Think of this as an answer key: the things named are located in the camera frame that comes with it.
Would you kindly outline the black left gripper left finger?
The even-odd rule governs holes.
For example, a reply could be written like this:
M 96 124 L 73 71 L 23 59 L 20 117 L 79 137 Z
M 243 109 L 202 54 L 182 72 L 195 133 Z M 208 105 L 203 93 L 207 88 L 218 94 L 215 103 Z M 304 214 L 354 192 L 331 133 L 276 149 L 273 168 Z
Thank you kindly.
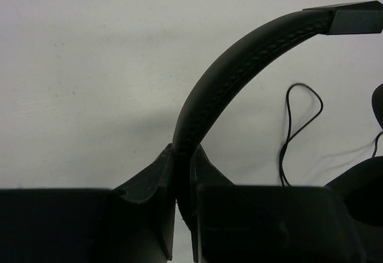
M 2 189 L 1 261 L 170 261 L 173 173 L 168 145 L 114 189 Z

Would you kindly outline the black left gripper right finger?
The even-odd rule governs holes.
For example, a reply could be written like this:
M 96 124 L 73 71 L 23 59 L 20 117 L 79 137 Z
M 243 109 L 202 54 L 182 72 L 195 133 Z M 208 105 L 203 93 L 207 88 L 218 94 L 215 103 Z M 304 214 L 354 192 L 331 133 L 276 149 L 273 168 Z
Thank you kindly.
M 195 262 L 366 262 L 341 198 L 314 186 L 235 185 L 202 147 L 190 162 Z

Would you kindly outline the black headset with microphone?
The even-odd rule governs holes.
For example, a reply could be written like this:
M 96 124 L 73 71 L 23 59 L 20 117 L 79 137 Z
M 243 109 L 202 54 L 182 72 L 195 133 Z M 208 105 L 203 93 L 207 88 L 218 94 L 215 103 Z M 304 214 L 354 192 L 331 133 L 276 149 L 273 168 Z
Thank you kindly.
M 190 160 L 232 99 L 267 65 L 315 35 L 382 32 L 379 1 L 306 8 L 272 20 L 245 35 L 206 70 L 186 99 L 172 139 L 176 198 L 189 230 L 197 226 L 191 203 Z

